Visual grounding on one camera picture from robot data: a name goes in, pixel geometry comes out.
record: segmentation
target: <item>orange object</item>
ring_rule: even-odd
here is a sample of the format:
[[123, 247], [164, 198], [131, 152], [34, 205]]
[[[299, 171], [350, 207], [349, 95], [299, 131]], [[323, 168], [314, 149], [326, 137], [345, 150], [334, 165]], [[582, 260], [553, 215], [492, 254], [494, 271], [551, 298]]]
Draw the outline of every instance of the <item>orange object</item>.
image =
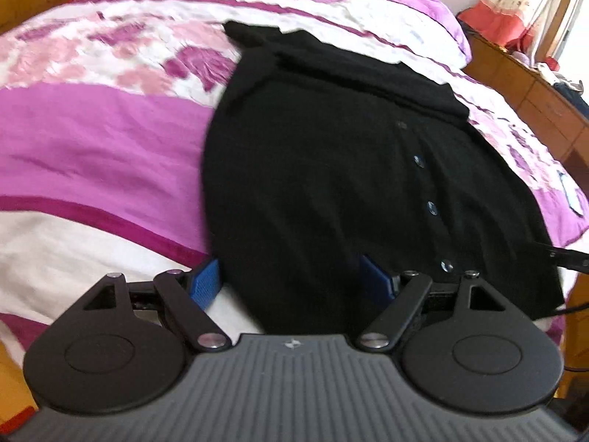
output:
[[550, 71], [560, 70], [560, 64], [558, 64], [558, 61], [556, 61], [552, 56], [547, 56], [544, 60], [544, 63], [549, 66]]
[[27, 422], [27, 420], [34, 416], [35, 412], [36, 411], [34, 407], [27, 406], [13, 418], [0, 425], [0, 434], [10, 434], [10, 432], [14, 432], [17, 428], [22, 426], [25, 422]]
[[28, 406], [36, 408], [22, 370], [0, 342], [0, 433]]
[[[567, 306], [579, 306], [589, 301], [589, 274], [579, 274], [568, 297]], [[589, 367], [589, 311], [565, 316], [564, 363], [569, 367]], [[573, 380], [589, 380], [588, 372], [564, 372], [558, 390], [559, 397], [566, 397]]]

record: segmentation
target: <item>curtain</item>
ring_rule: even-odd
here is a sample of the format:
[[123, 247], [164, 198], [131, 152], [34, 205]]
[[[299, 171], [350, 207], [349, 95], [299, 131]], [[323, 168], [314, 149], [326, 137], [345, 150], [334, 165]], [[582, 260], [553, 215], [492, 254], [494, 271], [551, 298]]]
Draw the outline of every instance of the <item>curtain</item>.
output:
[[531, 53], [560, 0], [479, 0], [458, 18], [500, 46]]

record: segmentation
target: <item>metal rivet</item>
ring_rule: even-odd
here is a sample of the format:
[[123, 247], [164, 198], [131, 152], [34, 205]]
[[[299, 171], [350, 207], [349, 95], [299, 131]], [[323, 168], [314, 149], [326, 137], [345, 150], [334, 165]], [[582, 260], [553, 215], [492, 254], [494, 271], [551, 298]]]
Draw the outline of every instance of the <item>metal rivet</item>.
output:
[[452, 272], [454, 270], [454, 266], [452, 265], [452, 263], [448, 259], [444, 259], [440, 263], [440, 266], [442, 266], [442, 270], [444, 272]]
[[434, 216], [438, 215], [438, 208], [436, 208], [436, 205], [434, 203], [432, 203], [431, 201], [428, 201], [428, 210]]
[[369, 332], [360, 336], [360, 344], [370, 349], [382, 349], [389, 344], [389, 339], [379, 332]]
[[198, 336], [197, 342], [207, 349], [218, 349], [227, 344], [227, 338], [217, 332], [207, 332]]

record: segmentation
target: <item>red cloth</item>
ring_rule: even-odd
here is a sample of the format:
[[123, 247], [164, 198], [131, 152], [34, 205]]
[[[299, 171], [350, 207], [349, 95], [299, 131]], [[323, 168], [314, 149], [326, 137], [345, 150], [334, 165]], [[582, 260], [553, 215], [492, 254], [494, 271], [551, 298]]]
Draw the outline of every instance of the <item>red cloth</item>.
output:
[[464, 10], [458, 18], [499, 46], [506, 46], [525, 34], [523, 21], [517, 15], [494, 10], [485, 0], [479, 0], [472, 8]]
[[547, 56], [544, 60], [544, 63], [548, 65], [550, 71], [560, 70], [560, 64], [558, 64], [558, 61], [556, 61], [552, 56]]

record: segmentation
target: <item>circular pad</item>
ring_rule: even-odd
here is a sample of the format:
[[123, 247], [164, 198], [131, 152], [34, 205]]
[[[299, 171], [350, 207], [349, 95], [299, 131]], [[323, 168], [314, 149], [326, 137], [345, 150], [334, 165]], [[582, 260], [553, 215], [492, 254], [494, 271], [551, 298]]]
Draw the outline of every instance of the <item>circular pad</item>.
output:
[[184, 348], [163, 327], [109, 310], [58, 319], [25, 357], [35, 398], [56, 410], [106, 414], [165, 393], [184, 367]]
[[66, 351], [66, 361], [87, 373], [108, 373], [126, 366], [135, 348], [127, 339], [113, 334], [93, 334], [75, 341]]
[[508, 372], [521, 360], [521, 351], [516, 344], [503, 337], [487, 335], [458, 341], [452, 354], [462, 367], [483, 375]]

